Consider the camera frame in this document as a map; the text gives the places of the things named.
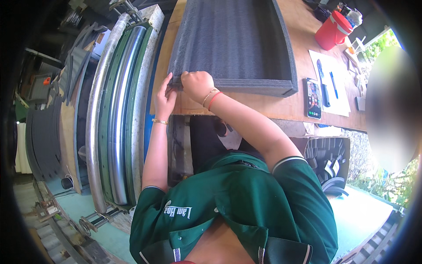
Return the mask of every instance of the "green polo shirt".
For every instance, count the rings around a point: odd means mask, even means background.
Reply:
[[[239,160],[258,168],[230,165]],[[154,186],[141,192],[130,235],[137,263],[184,260],[219,215],[257,264],[331,262],[338,249],[333,210],[303,158],[285,158],[270,173],[261,160],[235,152],[202,171],[167,193]]]

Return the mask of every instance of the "embroidered logo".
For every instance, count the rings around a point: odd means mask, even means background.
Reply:
[[[187,213],[187,219],[190,218],[190,210],[192,207],[178,207],[178,206],[170,206],[171,200],[169,200],[164,207],[164,213],[168,214],[170,217],[174,217],[174,214],[182,215],[182,217],[186,216]]]

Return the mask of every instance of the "black pants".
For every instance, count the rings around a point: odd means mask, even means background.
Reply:
[[[214,116],[196,115],[190,117],[190,144],[195,174],[209,159],[229,152],[246,153],[264,161],[258,150],[245,139],[242,139],[238,150],[227,150],[217,136],[214,129],[214,120]]]

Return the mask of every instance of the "gold bangle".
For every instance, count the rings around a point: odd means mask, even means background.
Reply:
[[[167,121],[158,120],[158,119],[155,119],[155,118],[152,119],[152,122],[156,122],[156,123],[161,123],[161,124],[164,124],[164,125],[168,125],[168,122]]]
[[[217,88],[214,88],[211,90],[211,92],[205,97],[204,101],[202,102],[202,107],[205,107],[205,101],[208,99],[208,97],[215,92],[219,92],[219,90]]]

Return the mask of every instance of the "metal roller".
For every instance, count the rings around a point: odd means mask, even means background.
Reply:
[[[117,71],[108,122],[108,167],[111,191],[116,204],[127,204],[124,134],[130,80],[146,28],[133,28]]]
[[[104,46],[97,69],[95,70],[92,89],[89,94],[86,126],[86,151],[89,186],[95,210],[99,213],[106,213],[107,206],[104,200],[103,188],[101,186],[100,168],[98,165],[98,119],[101,106],[101,95],[104,89],[104,82],[110,66],[114,50],[120,37],[129,21],[130,16],[122,14],[110,32],[110,36]]]

